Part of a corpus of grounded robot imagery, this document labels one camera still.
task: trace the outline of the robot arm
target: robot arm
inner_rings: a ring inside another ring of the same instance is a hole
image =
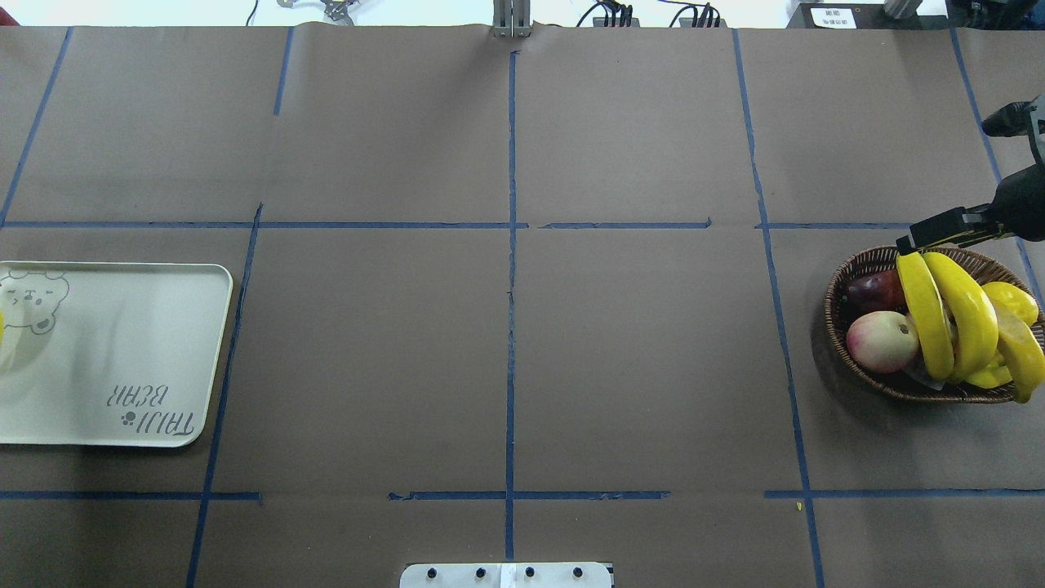
[[[969,246],[992,238],[1019,236],[1045,240],[1045,94],[1029,102],[1013,102],[981,124],[992,137],[1026,135],[1034,165],[1003,179],[994,199],[972,208],[957,207],[910,227],[910,235],[897,239],[901,253],[922,251],[945,242]]]

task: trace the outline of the yellow banana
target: yellow banana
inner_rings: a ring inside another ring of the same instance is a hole
[[[1000,333],[1001,320],[998,320],[998,325]],[[975,374],[970,374],[969,378],[966,378],[966,382],[984,390],[997,389],[1012,381],[1013,375],[1008,373],[1005,358],[1001,356],[1000,352],[994,353],[994,357],[991,358],[991,363],[986,364],[986,368]]]
[[[1038,323],[1038,302],[1018,285],[1007,281],[992,281],[983,284],[983,292],[995,306],[1001,305],[1013,311],[1027,327]]]
[[[998,351],[1016,384],[1018,403],[1030,400],[1030,395],[1045,382],[1045,354],[1038,346],[1030,328],[1013,311],[995,306],[998,316]]]
[[[956,384],[990,363],[998,348],[998,317],[983,288],[954,259],[932,251],[922,258],[958,324],[954,372],[948,378]]]
[[[933,380],[944,381],[954,371],[954,349],[939,290],[920,253],[899,255],[897,272],[900,273],[907,310],[918,330],[926,372]]]

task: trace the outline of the bear drawing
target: bear drawing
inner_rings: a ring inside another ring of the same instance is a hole
[[[4,327],[28,327],[37,335],[54,329],[54,313],[69,296],[69,282],[62,275],[10,269],[0,278]]]

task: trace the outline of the wicker basket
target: wicker basket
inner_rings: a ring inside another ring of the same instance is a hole
[[[949,246],[932,250],[944,253],[957,261],[980,284],[989,281],[1007,281],[1024,291],[1030,291],[1013,272],[986,255],[967,249]],[[834,374],[832,378],[834,382],[829,382],[829,385],[833,383],[847,387],[849,384],[856,384],[858,387],[869,389],[895,399],[925,403],[997,404],[1013,400],[1012,383],[992,390],[979,389],[968,383],[947,384],[942,391],[935,391],[915,382],[903,373],[886,376],[868,374],[853,361],[845,348],[845,332],[852,323],[852,319],[843,316],[842,313],[841,300],[845,285],[854,278],[896,267],[896,246],[867,249],[846,259],[831,276],[823,300],[822,314],[817,317],[816,322],[819,327],[814,327],[813,333],[813,355],[821,376],[826,369],[831,370]],[[1043,326],[1045,326],[1045,315],[1039,313],[1038,323],[1030,328],[1030,331],[1038,339],[1038,345],[1045,347],[1045,328]],[[823,330],[821,333],[826,332],[827,337],[817,337],[817,329]],[[828,349],[817,350],[818,346]],[[832,366],[819,366],[825,361],[830,361]]]

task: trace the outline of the yellow object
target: yellow object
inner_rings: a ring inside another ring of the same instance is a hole
[[[954,372],[947,379],[956,384],[991,362],[998,348],[998,317],[983,288],[954,259],[932,251],[922,258],[958,324]]]
[[[976,374],[971,374],[969,378],[966,378],[966,382],[984,390],[997,389],[1012,381],[1013,375],[1009,374],[1008,368],[1004,366],[988,366],[983,370],[980,370]]]
[[[954,349],[951,347],[944,303],[932,274],[920,253],[898,256],[897,272],[900,273],[907,310],[918,330],[926,372],[937,382],[947,380],[954,371]]]
[[[998,316],[998,352],[1005,359],[1013,382],[1014,400],[1023,404],[1045,382],[1045,354],[1025,323],[1002,305],[995,307]]]
[[[1013,311],[1027,327],[1038,323],[1038,302],[1018,285],[1007,281],[992,281],[983,284],[983,292],[992,303]]]

